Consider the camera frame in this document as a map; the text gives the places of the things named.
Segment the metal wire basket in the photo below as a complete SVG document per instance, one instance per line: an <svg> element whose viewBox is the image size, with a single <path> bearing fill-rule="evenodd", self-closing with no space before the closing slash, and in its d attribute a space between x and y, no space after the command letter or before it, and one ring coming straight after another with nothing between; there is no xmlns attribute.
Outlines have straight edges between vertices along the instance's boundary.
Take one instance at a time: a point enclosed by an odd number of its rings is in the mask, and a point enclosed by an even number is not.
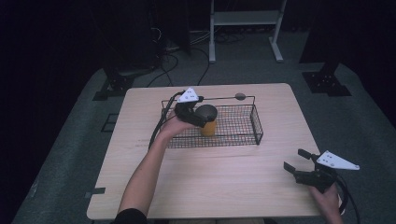
<svg viewBox="0 0 396 224"><path fill-rule="evenodd" d="M215 105L218 110L217 126L213 136L201 135L200 128L195 127L175 136L168 144L169 148L187 147L227 147L259 145L262 140L262 125L257 108L249 105ZM211 98L208 100L234 99Z"/></svg>

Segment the person's arm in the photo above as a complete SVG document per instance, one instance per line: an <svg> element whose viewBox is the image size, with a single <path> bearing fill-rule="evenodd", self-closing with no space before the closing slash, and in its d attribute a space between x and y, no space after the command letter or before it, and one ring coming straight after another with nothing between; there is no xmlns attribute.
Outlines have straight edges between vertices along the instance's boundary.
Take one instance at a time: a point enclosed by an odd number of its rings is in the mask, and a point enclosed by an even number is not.
<svg viewBox="0 0 396 224"><path fill-rule="evenodd" d="M324 193L320 193L315 187L308 186L309 192L315 199L318 209L327 224L343 224L339 212L338 191L335 184L332 184Z"/></svg>
<svg viewBox="0 0 396 224"><path fill-rule="evenodd" d="M167 144L178 133L193 127L189 123L180 121L175 117L175 113L169 118L131 176L122 195L119 213L128 208L135 208L147 216Z"/></svg>

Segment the table surface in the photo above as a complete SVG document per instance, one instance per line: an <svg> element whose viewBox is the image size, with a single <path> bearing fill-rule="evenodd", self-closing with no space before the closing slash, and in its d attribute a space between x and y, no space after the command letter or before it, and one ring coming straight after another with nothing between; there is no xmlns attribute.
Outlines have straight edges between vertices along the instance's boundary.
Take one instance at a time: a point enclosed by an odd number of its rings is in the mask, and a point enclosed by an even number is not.
<svg viewBox="0 0 396 224"><path fill-rule="evenodd" d="M112 219L134 169L148 151L162 100L188 87L130 89L88 207L90 219ZM205 98L255 96L263 129L259 145L166 149L148 218L304 217L319 215L306 186L295 183L283 162L313 171L298 148L319 154L288 84L193 87ZM212 105L235 104L227 100Z"/></svg>

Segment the yellow cup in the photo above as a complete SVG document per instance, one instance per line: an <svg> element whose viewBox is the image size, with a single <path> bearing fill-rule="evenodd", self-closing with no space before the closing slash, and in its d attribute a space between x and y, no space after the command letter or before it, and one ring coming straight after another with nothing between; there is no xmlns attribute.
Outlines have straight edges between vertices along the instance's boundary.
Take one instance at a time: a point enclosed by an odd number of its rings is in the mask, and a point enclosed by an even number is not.
<svg viewBox="0 0 396 224"><path fill-rule="evenodd" d="M216 120L207 122L204 128L201 128L201 135L209 137L215 135Z"/></svg>

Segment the metal stand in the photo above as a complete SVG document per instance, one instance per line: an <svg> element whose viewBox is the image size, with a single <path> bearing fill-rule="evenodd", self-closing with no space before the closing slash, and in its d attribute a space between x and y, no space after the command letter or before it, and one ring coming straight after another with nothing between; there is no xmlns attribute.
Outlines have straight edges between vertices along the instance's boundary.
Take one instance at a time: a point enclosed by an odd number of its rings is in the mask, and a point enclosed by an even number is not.
<svg viewBox="0 0 396 224"><path fill-rule="evenodd" d="M215 0L212 0L210 9L210 41L209 41L209 61L216 62L215 51L215 26L218 25L263 25L274 24L276 26L274 36L269 37L271 48L275 54L278 63L283 62L283 57L277 46L277 37L279 35L280 25L282 24L283 15L287 0L282 0L280 10L268 11L226 11L215 12Z"/></svg>
<svg viewBox="0 0 396 224"><path fill-rule="evenodd" d="M105 101L108 97L125 96L125 93L132 88L134 79L151 73L153 68L139 70L132 67L104 67L104 70L107 79L102 89L96 92L93 101Z"/></svg>
<svg viewBox="0 0 396 224"><path fill-rule="evenodd" d="M327 93L329 96L350 96L346 86L341 85L334 75L338 60L326 62L319 72L304 72L303 77L313 93Z"/></svg>

